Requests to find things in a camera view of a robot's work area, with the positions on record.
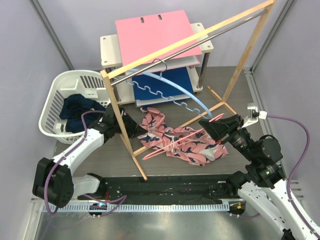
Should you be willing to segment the navy blue shorts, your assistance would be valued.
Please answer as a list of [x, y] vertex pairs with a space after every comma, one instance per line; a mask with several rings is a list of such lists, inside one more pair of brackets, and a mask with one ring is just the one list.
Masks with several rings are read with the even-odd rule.
[[66, 120], [65, 131], [79, 133], [84, 131], [81, 116], [87, 111], [106, 111], [106, 108], [93, 99], [85, 98], [81, 94], [72, 94], [63, 100], [59, 117]]

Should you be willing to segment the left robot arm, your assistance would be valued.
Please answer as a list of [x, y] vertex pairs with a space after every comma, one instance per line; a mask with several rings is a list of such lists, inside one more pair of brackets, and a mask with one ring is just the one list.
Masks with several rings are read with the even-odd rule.
[[122, 132], [111, 104], [97, 113], [98, 119], [86, 126], [80, 138], [65, 151], [51, 159], [44, 157], [37, 163], [32, 194], [44, 200], [46, 210], [52, 215], [72, 198], [84, 196], [100, 200], [107, 193], [103, 177], [94, 173], [74, 176], [91, 153]]

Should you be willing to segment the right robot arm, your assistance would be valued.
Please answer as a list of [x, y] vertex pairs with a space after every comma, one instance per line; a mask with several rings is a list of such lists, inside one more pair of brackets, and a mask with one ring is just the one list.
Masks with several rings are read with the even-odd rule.
[[230, 143], [249, 161], [246, 173], [237, 171], [227, 178], [226, 193], [254, 207], [281, 239], [318, 240], [320, 227], [301, 206], [290, 188], [290, 179], [278, 164], [283, 158], [279, 141], [270, 134], [253, 140], [247, 122], [238, 114], [199, 121], [216, 143]]

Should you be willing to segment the white shelf unit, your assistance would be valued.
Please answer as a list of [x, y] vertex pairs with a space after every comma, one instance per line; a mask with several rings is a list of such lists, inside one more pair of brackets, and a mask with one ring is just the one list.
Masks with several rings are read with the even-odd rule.
[[[204, 54], [203, 60], [208, 60], [210, 53], [214, 50], [214, 46], [210, 40], [202, 43], [200, 46], [201, 52]], [[120, 51], [120, 44], [117, 34], [105, 35], [100, 37], [100, 58], [101, 65], [104, 69], [112, 69], [121, 67], [122, 57]], [[203, 90], [203, 87], [198, 84], [204, 79], [204, 74], [198, 75], [195, 68], [188, 67], [188, 75], [194, 93]], [[127, 83], [120, 83], [117, 85], [117, 93], [119, 96], [119, 103], [122, 105], [131, 104], [135, 102], [133, 86]]]

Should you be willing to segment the metal hanging rod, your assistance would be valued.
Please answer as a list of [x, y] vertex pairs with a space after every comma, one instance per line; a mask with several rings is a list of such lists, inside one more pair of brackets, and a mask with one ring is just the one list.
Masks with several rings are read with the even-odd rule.
[[[245, 24], [245, 23], [257, 18], [257, 17], [260, 17], [260, 16], [262, 16], [262, 15], [264, 15], [266, 13], [268, 13], [268, 10], [264, 9], [263, 11], [255, 14], [255, 15], [252, 15], [252, 16], [246, 18], [245, 20], [242, 20], [242, 21], [240, 21], [240, 22], [238, 22], [238, 23], [236, 23], [236, 24], [234, 24], [234, 25], [232, 25], [232, 26], [230, 26], [230, 27], [228, 27], [228, 28], [226, 28], [226, 29], [224, 29], [224, 30], [212, 35], [212, 36], [208, 36], [208, 37], [204, 38], [203, 40], [201, 40], [201, 41], [199, 41], [197, 43], [189, 45], [189, 46], [187, 46], [187, 47], [185, 47], [185, 48], [183, 48], [183, 49], [181, 49], [179, 51], [176, 51], [176, 52], [172, 53], [171, 55], [168, 55], [165, 58], [161, 58], [160, 60], [158, 60], [155, 63], [149, 64], [148, 66], [138, 70], [137, 72], [134, 72], [134, 73], [132, 73], [130, 75], [126, 75], [124, 78], [121, 78], [120, 80], [116, 80], [116, 81], [112, 82], [111, 86], [116, 86], [116, 85], [128, 80], [129, 78], [132, 78], [132, 77], [134, 77], [134, 76], [136, 76], [138, 74], [141, 74], [141, 73], [143, 73], [143, 72], [145, 72], [145, 71], [147, 71], [147, 70], [159, 65], [161, 61], [165, 62], [165, 61], [170, 60], [170, 59], [172, 59], [174, 57], [177, 57], [177, 56], [179, 56], [179, 55], [181, 55], [181, 54], [183, 54], [183, 53], [185, 53], [185, 52], [187, 52], [187, 51], [189, 51], [189, 50], [191, 50], [191, 49], [193, 49], [195, 47], [198, 47], [198, 46], [204, 44], [207, 41], [210, 41], [210, 40], [212, 40], [212, 39], [214, 39], [214, 38], [216, 38], [216, 37], [218, 37], [220, 35], [223, 35], [223, 34], [229, 32], [229, 31], [231, 31], [231, 30], [233, 30], [233, 29], [235, 29], [235, 28], [237, 28], [237, 27], [239, 27], [239, 26], [241, 26], [241, 25], [243, 25], [243, 24]], [[172, 51], [172, 50], [174, 50], [176, 48], [179, 48], [180, 46], [183, 46], [183, 45], [189, 43], [190, 41], [193, 41], [193, 40], [192, 39], [190, 39], [190, 40], [184, 39], [184, 40], [181, 40], [181, 41], [179, 41], [177, 43], [174, 43], [174, 44], [172, 44], [172, 45], [170, 45], [168, 47], [165, 47], [165, 48], [163, 48], [163, 49], [161, 49], [159, 51], [156, 51], [156, 52], [154, 52], [152, 54], [149, 54], [149, 55], [147, 55], [147, 56], [145, 56], [145, 57], [143, 57], [143, 58], [141, 58], [141, 59], [139, 59], [139, 60], [137, 60], [135, 62], [132, 62], [132, 63], [124, 66], [124, 70], [122, 70], [122, 72], [128, 72], [129, 70], [135, 68], [136, 66], [141, 65], [140, 62], [142, 62], [142, 64], [143, 64], [143, 63], [149, 61], [150, 59], [154, 60], [155, 58], [157, 58], [157, 57], [159, 57], [159, 56], [161, 56], [161, 55], [163, 55], [163, 54], [165, 54], [167, 52], [170, 52], [170, 51]]]

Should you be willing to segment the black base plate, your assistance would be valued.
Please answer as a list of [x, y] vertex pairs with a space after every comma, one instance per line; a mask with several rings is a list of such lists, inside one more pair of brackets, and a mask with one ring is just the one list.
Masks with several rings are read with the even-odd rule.
[[89, 195], [99, 200], [116, 200], [124, 195], [125, 205], [209, 205], [236, 201], [240, 197], [227, 186], [228, 174], [103, 177], [102, 187]]

